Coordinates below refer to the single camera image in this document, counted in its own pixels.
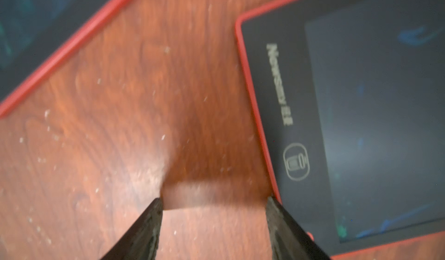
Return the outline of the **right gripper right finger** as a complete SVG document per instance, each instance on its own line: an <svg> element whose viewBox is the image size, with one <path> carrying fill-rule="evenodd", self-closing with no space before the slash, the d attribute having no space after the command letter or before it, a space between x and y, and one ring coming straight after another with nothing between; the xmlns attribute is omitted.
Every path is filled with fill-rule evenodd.
<svg viewBox="0 0 445 260"><path fill-rule="evenodd" d="M275 197L268 198L265 214L273 260L330 260Z"/></svg>

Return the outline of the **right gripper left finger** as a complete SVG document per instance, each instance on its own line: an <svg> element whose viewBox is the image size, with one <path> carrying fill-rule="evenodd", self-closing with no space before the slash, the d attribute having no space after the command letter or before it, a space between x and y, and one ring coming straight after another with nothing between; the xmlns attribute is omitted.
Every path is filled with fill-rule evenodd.
<svg viewBox="0 0 445 260"><path fill-rule="evenodd" d="M159 246L163 203L156 198L102 260L154 260Z"/></svg>

